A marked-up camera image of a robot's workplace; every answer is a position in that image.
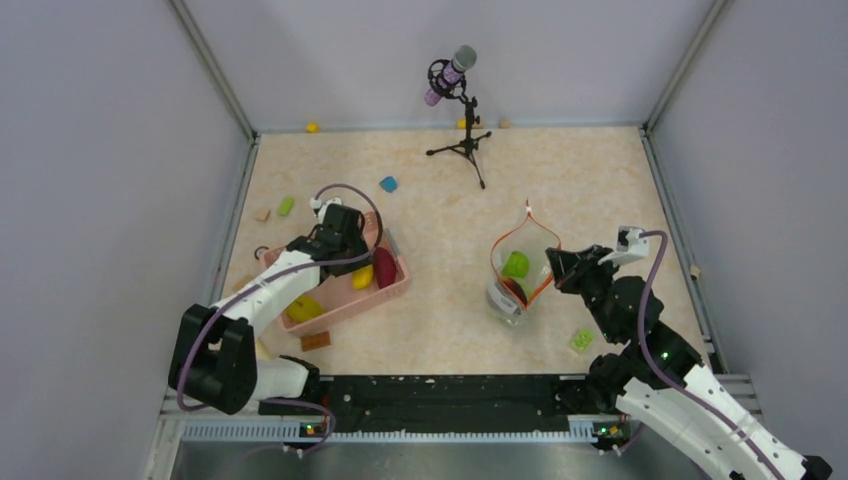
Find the light green lime toy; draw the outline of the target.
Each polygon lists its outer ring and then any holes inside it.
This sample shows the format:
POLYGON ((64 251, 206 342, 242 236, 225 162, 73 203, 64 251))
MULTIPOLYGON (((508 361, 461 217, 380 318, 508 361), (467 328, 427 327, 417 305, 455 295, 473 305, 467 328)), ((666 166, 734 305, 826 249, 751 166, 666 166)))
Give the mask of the light green lime toy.
POLYGON ((530 270, 529 257, 518 250, 512 251, 501 267, 501 275, 505 277, 525 278, 530 270))

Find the pink plastic basket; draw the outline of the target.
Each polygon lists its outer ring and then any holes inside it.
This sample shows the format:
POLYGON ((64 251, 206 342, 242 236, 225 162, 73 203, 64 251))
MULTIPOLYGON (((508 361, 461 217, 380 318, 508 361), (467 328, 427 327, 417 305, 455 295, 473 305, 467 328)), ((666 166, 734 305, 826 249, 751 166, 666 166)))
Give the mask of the pink plastic basket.
POLYGON ((374 279, 367 289, 357 291, 351 284, 352 274, 329 277, 324 283, 306 293, 325 309, 322 316, 296 325, 283 311, 275 320, 276 326, 292 336, 303 337, 327 331, 338 323, 405 294, 410 285, 410 271, 387 227, 384 228, 383 236, 377 246, 386 248, 395 258, 397 280, 393 285, 380 289, 374 279))

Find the dark red sweet potato toy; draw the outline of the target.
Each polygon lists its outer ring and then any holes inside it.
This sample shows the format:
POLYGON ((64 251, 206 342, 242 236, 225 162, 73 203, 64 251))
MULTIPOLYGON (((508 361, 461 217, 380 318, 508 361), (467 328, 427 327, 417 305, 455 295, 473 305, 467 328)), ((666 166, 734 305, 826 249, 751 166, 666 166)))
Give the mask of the dark red sweet potato toy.
POLYGON ((393 285, 397 280, 395 258, 384 247, 377 247, 373 254, 374 279, 380 289, 393 285))

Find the yellow mango toy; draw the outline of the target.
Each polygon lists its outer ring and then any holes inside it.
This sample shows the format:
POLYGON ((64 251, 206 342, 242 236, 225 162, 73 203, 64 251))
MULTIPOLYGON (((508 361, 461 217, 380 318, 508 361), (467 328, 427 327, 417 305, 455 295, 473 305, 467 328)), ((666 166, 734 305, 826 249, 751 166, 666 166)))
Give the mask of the yellow mango toy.
POLYGON ((357 290, 365 290, 374 282, 374 267, 372 265, 363 266, 351 275, 352 287, 357 290))

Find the clear zip top bag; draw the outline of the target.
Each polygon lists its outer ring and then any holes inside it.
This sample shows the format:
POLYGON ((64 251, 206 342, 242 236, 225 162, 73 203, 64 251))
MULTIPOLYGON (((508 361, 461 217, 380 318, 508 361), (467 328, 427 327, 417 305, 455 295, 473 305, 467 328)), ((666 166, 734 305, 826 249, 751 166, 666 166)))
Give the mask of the clear zip top bag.
POLYGON ((520 221, 500 235, 489 252, 491 278, 485 298, 496 318, 517 326, 531 316, 534 303, 553 279, 547 251, 561 246, 560 236, 536 219, 526 200, 520 221))

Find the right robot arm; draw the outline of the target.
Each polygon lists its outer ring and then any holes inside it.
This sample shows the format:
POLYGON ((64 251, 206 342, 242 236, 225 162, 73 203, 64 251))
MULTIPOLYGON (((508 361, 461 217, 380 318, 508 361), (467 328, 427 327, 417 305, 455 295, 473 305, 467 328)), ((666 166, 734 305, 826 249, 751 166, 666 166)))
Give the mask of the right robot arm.
POLYGON ((554 285, 579 296, 618 354, 597 357, 586 397, 600 412, 625 414, 653 430, 711 479, 830 479, 820 456, 801 454, 769 432, 724 386, 702 356, 660 319, 647 278, 619 276, 610 249, 549 248, 554 285))

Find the brown bear chocolate toy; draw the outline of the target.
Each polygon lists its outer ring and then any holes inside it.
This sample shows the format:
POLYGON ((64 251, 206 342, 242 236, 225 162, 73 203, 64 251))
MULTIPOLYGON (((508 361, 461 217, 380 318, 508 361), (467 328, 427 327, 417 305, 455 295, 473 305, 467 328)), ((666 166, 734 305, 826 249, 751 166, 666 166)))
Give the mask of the brown bear chocolate toy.
POLYGON ((528 286, 523 278, 502 277, 501 282, 506 290, 515 297, 523 307, 528 304, 528 286))

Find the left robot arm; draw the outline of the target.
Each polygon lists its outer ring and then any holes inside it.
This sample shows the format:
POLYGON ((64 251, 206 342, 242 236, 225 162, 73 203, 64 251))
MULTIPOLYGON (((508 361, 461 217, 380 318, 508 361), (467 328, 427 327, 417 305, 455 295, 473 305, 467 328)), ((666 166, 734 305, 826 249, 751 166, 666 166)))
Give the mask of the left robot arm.
POLYGON ((361 211, 328 204, 308 235, 287 244, 235 294, 211 306, 190 306, 180 320, 168 374, 178 403, 191 398, 196 409, 235 414, 250 400, 269 396, 282 397, 297 413, 314 410, 321 388, 309 379, 309 368, 289 358, 260 361, 255 343, 298 297, 370 264, 364 228, 361 211))

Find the green cabbage toy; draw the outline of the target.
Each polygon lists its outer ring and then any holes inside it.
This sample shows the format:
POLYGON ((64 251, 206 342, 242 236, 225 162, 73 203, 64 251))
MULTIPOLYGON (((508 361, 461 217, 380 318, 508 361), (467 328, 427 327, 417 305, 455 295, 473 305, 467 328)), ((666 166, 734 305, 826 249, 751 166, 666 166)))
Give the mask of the green cabbage toy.
POLYGON ((525 279, 507 277, 505 285, 521 303, 528 304, 532 299, 533 289, 525 279))

